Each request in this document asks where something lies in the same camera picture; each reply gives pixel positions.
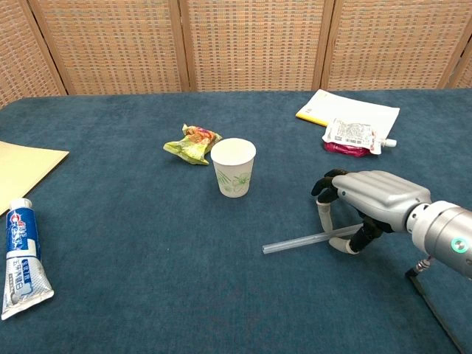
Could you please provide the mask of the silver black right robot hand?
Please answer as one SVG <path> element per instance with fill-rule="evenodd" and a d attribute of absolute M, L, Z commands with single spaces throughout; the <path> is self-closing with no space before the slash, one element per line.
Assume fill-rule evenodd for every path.
<path fill-rule="evenodd" d="M 427 188 L 380 170 L 330 170 L 314 184 L 311 195 L 316 197 L 326 232 L 333 229 L 330 205 L 337 199 L 355 208 L 362 218 L 362 226 L 350 239 L 329 239 L 330 246 L 345 254 L 358 254 L 384 232 L 406 232 L 414 208 L 431 203 Z"/>

